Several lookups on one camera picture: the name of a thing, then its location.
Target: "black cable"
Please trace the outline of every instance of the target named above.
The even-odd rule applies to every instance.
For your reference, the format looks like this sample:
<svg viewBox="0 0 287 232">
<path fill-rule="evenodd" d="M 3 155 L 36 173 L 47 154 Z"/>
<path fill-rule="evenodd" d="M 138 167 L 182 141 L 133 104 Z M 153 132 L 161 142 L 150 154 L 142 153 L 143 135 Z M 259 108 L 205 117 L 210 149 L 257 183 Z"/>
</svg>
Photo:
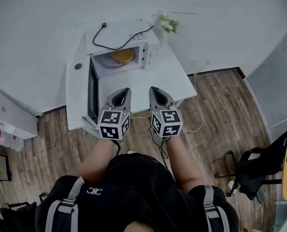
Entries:
<svg viewBox="0 0 287 232">
<path fill-rule="evenodd" d="M 119 155 L 120 150 L 121 150 L 121 146 L 116 140 L 111 140 L 111 141 L 114 142 L 115 145 L 118 147 L 118 151 L 117 151 L 117 153 L 115 155 L 115 157 L 117 157 Z"/>
<path fill-rule="evenodd" d="M 97 37 L 97 35 L 99 34 L 99 32 L 104 29 L 106 27 L 106 22 L 104 22 L 102 25 L 101 25 L 101 28 L 98 30 L 98 32 L 95 34 L 94 38 L 93 38 L 93 44 L 96 45 L 96 46 L 100 46 L 100 47 L 103 47 L 103 48 L 106 48 L 106 49 L 109 49 L 109 50 L 114 50 L 114 51 L 117 51 L 117 50 L 120 50 L 122 49 L 124 46 L 127 45 L 128 42 L 130 42 L 135 36 L 137 36 L 138 34 L 141 34 L 141 33 L 145 33 L 149 30 L 151 30 L 154 26 L 150 27 L 148 30 L 145 30 L 145 31 L 141 31 L 139 33 L 136 33 L 133 37 L 131 37 L 124 45 L 122 45 L 121 47 L 119 48 L 110 48 L 110 47 L 107 47 L 107 46 L 104 46 L 104 45 L 100 45 L 100 44 L 96 44 L 95 43 L 95 39 Z"/>
<path fill-rule="evenodd" d="M 168 159 L 169 157 L 168 157 L 168 155 L 166 154 L 166 152 L 163 150 L 163 145 L 164 145 L 164 143 L 168 142 L 171 137 L 169 137 L 166 141 L 164 141 L 165 138 L 162 138 L 162 143 L 161 143 L 161 145 L 158 145 L 158 144 L 154 141 L 154 138 L 153 138 L 153 135 L 152 135 L 152 132 L 151 132 L 151 128 L 152 128 L 152 126 L 149 127 L 149 132 L 150 132 L 150 134 L 151 134 L 152 140 L 153 140 L 153 142 L 158 146 L 159 151 L 160 151 L 161 156 L 162 156 L 162 159 L 163 159 L 163 162 L 164 162 L 164 165 L 165 165 L 165 167 L 168 169 L 168 166 L 167 166 L 167 164 L 166 164 L 166 162 L 165 162 L 165 159 Z"/>
</svg>

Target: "forearm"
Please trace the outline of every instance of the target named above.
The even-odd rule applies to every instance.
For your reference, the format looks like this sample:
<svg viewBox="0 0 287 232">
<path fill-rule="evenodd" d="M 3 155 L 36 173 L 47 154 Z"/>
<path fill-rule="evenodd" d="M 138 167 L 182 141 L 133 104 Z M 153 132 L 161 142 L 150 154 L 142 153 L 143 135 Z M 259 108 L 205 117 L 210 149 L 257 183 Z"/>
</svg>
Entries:
<svg viewBox="0 0 287 232">
<path fill-rule="evenodd" d="M 96 183 L 106 172 L 108 164 L 114 155 L 114 143 L 111 140 L 100 139 L 93 151 L 82 162 L 76 176 Z"/>
<path fill-rule="evenodd" d="M 182 190 L 188 192 L 193 187 L 205 184 L 179 136 L 171 137 L 166 142 L 166 148 L 173 175 Z"/>
</svg>

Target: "white logo on shirt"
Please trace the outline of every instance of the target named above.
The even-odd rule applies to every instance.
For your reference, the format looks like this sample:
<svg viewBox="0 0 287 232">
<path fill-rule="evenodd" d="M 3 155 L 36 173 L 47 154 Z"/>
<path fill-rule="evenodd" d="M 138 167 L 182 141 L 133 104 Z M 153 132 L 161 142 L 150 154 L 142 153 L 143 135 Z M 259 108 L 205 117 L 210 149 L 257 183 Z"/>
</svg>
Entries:
<svg viewBox="0 0 287 232">
<path fill-rule="evenodd" d="M 102 189 L 98 189 L 98 188 L 89 188 L 88 190 L 87 190 L 87 193 L 89 193 L 89 194 L 96 194 L 96 195 L 100 195 L 101 192 L 102 191 Z"/>
</svg>

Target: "microwave label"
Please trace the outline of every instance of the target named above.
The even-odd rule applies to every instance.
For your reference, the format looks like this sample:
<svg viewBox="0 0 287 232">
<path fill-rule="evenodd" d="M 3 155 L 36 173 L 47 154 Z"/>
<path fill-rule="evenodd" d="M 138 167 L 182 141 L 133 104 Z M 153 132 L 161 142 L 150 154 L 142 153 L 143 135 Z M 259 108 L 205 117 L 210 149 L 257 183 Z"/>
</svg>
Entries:
<svg viewBox="0 0 287 232">
<path fill-rule="evenodd" d="M 136 34 L 128 34 L 129 38 L 133 37 Z M 131 41 L 136 41 L 136 40 L 144 40 L 146 39 L 146 37 L 144 36 L 143 33 L 138 34 L 137 36 L 135 36 Z"/>
</svg>

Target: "black and white cube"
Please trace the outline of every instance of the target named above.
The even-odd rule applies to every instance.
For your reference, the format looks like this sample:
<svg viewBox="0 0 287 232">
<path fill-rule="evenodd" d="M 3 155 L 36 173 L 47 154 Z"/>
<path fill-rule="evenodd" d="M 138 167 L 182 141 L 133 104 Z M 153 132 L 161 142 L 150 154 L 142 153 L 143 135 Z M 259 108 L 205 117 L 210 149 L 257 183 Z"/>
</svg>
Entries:
<svg viewBox="0 0 287 232">
<path fill-rule="evenodd" d="M 178 110 L 153 111 L 151 125 L 160 137 L 171 137 L 180 134 L 183 120 Z"/>
<path fill-rule="evenodd" d="M 130 114 L 125 111 L 104 110 L 98 119 L 101 138 L 122 140 L 130 128 Z"/>
</svg>

